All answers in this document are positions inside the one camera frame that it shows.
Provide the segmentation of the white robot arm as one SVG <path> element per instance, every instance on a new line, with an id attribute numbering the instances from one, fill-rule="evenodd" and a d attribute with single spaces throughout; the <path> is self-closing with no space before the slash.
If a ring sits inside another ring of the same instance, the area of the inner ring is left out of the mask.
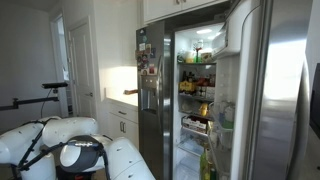
<path id="1" fill-rule="evenodd" d="M 0 163 L 15 166 L 22 180 L 58 180 L 55 150 L 67 173 L 103 170 L 107 180 L 156 180 L 129 139 L 100 135 L 93 118 L 51 116 L 0 136 Z"/>

